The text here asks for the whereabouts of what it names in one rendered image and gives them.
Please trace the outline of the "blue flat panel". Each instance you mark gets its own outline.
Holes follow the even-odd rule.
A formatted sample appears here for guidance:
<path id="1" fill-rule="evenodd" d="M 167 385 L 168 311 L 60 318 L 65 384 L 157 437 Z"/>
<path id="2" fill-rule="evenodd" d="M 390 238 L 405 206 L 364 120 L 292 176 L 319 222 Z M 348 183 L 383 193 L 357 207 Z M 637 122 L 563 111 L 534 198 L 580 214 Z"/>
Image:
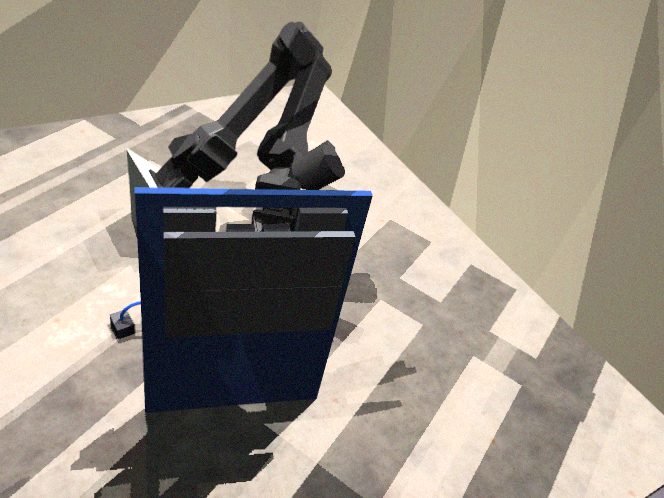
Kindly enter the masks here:
<path id="1" fill-rule="evenodd" d="M 145 413 L 317 399 L 372 197 L 135 187 Z M 217 207 L 294 230 L 216 232 Z"/>

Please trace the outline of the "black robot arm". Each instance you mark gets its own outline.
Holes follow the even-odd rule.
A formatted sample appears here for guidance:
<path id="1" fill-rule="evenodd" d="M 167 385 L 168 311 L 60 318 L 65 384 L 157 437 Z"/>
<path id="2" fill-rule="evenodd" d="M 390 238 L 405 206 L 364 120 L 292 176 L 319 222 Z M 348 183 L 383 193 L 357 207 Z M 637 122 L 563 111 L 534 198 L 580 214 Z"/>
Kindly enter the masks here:
<path id="1" fill-rule="evenodd" d="M 269 62 L 223 115 L 172 140 L 171 158 L 157 172 L 148 170 L 156 186 L 190 189 L 198 177 L 207 183 L 226 170 L 238 156 L 238 137 L 295 79 L 282 116 L 266 132 L 257 157 L 268 173 L 295 178 L 303 190 L 319 190 L 343 178 L 345 168 L 329 140 L 308 151 L 308 128 L 331 75 L 323 46 L 303 22 L 286 24 L 272 43 Z"/>

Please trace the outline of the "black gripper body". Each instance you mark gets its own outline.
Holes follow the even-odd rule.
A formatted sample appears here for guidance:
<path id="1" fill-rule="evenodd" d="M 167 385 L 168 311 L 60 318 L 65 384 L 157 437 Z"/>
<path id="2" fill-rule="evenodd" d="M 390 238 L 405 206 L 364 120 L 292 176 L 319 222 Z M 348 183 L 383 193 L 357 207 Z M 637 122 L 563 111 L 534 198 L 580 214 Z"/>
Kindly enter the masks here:
<path id="1" fill-rule="evenodd" d="M 255 189 L 265 190 L 301 190 L 301 183 L 295 178 L 265 173 L 257 177 Z M 256 208 L 292 216 L 293 208 Z"/>

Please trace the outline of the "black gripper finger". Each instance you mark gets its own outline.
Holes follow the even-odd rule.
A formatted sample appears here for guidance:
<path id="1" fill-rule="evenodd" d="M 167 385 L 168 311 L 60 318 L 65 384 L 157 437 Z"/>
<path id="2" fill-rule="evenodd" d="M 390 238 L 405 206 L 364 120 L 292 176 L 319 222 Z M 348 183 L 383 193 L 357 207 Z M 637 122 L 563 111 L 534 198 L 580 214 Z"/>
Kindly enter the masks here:
<path id="1" fill-rule="evenodd" d="M 251 224 L 254 224 L 255 232 L 262 232 L 263 224 L 289 224 L 290 230 L 293 231 L 294 221 L 294 217 L 290 215 L 256 209 L 253 211 Z"/>

